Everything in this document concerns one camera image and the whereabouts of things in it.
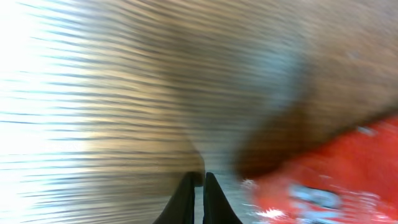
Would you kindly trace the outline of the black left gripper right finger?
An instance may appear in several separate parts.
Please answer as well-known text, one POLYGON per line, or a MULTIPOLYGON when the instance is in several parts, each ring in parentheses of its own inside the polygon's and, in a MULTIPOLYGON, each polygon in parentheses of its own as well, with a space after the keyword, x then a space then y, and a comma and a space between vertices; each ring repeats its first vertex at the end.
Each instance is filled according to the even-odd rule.
POLYGON ((203 208, 203 224, 243 224, 211 172, 207 172, 205 176, 203 208))

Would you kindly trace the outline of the red candy bag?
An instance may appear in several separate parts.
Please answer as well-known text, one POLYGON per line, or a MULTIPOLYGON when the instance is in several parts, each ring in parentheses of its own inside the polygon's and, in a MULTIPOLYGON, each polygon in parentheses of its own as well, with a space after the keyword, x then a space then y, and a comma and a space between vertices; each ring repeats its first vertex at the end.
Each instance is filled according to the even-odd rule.
POLYGON ((256 223, 396 224, 397 116, 341 134, 243 185, 256 223))

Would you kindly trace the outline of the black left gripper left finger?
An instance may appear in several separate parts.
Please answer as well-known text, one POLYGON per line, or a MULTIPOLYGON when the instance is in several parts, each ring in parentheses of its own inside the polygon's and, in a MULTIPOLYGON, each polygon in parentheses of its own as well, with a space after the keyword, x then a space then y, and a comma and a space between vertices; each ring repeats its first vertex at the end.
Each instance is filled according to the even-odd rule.
POLYGON ((195 173, 188 172, 153 224, 194 224, 195 173))

